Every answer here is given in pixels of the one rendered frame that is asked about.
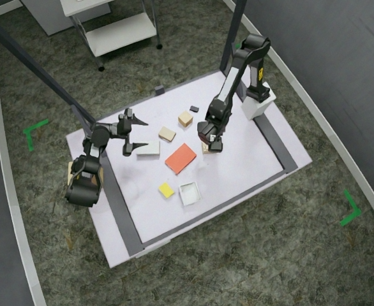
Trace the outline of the grey open bin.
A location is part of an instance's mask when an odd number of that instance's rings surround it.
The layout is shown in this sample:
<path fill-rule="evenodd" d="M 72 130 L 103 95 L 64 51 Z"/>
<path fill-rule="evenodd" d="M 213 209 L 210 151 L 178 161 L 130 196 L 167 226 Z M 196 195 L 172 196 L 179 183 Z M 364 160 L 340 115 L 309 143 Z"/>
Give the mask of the grey open bin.
<path fill-rule="evenodd" d="M 181 192 L 184 205 L 195 203 L 202 199 L 196 182 L 181 184 L 179 185 L 179 190 Z"/>

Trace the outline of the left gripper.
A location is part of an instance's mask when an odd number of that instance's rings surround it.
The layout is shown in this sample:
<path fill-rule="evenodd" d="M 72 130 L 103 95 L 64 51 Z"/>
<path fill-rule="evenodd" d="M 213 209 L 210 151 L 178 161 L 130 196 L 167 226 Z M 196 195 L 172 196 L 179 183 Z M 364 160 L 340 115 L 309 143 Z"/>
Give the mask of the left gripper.
<path fill-rule="evenodd" d="M 225 133 L 225 129 L 223 131 L 220 131 L 220 134 L 213 140 L 213 142 L 210 145 L 208 145 L 209 152 L 221 153 L 223 151 L 223 143 L 221 137 L 223 136 L 223 133 Z"/>

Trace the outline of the yellow block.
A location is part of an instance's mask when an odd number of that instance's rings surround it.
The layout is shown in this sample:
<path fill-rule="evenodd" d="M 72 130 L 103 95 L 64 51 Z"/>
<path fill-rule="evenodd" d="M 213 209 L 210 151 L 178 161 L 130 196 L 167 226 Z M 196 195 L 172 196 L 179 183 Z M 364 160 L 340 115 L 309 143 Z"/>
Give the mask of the yellow block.
<path fill-rule="evenodd" d="M 170 195 L 174 194 L 173 190 L 169 187 L 169 185 L 164 182 L 160 187 L 160 191 L 165 195 L 166 198 L 169 198 Z"/>

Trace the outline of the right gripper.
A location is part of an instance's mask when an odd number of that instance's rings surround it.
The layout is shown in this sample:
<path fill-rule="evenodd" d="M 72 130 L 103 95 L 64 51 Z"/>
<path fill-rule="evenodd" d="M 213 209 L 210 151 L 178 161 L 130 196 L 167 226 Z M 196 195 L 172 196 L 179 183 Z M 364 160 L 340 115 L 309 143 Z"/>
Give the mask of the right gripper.
<path fill-rule="evenodd" d="M 125 109 L 124 114 L 128 115 L 128 119 L 132 121 L 131 124 L 141 125 L 141 126 L 148 126 L 149 125 L 148 123 L 136 118 L 135 114 L 133 113 L 132 108 Z M 134 143 L 134 142 L 132 144 L 129 144 L 130 143 L 130 133 L 128 133 L 127 137 L 124 138 L 124 137 L 114 135 L 114 131 L 116 131 L 116 126 L 114 126 L 114 122 L 112 124 L 109 123 L 110 138 L 111 139 L 122 139 L 122 140 L 124 140 L 124 145 L 123 145 L 123 156 L 124 157 L 130 157 L 131 153 L 133 152 L 134 149 L 149 145 L 148 143 Z M 139 147 L 137 147 L 137 146 L 139 146 Z"/>

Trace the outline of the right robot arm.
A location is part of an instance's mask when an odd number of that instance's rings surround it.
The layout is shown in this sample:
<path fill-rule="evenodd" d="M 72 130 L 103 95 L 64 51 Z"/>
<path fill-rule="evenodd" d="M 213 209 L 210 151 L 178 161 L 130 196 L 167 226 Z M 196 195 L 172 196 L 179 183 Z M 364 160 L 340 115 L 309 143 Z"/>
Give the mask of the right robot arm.
<path fill-rule="evenodd" d="M 114 135 L 126 138 L 127 134 L 132 131 L 132 121 L 128 119 L 126 114 L 119 114 L 118 120 L 119 122 L 114 123 L 114 126 L 116 126 Z M 67 203 L 92 208 L 93 204 L 96 205 L 99 200 L 103 185 L 100 177 L 100 155 L 104 152 L 110 140 L 109 123 L 94 122 L 90 124 L 90 130 L 92 135 L 85 136 L 82 142 L 86 156 L 79 155 L 71 165 L 70 174 L 72 174 L 72 178 L 66 190 L 65 198 Z M 80 175 L 79 178 L 78 175 Z M 92 183 L 93 175 L 95 175 L 97 185 Z"/>

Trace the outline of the red flat rectangular slab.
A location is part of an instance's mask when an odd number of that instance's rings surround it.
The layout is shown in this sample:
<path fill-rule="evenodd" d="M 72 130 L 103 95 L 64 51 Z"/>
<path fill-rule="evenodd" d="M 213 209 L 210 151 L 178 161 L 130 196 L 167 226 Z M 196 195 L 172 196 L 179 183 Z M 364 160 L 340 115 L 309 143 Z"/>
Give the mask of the red flat rectangular slab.
<path fill-rule="evenodd" d="M 197 156 L 187 144 L 183 143 L 165 162 L 178 174 Z"/>

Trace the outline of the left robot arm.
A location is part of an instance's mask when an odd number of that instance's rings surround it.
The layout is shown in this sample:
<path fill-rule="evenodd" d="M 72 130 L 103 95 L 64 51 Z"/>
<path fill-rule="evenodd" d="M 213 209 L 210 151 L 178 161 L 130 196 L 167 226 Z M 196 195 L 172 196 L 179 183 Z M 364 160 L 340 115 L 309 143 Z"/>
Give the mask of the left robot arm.
<path fill-rule="evenodd" d="M 204 119 L 206 121 L 197 124 L 198 137 L 206 145 L 210 145 L 220 131 L 226 128 L 229 117 L 232 115 L 234 94 L 249 63 L 250 86 L 246 90 L 246 96 L 255 99 L 260 104 L 271 97 L 270 88 L 262 83 L 264 59 L 261 59 L 265 57 L 270 47 L 270 38 L 253 33 L 240 42 L 221 91 L 215 95 L 208 106 Z"/>

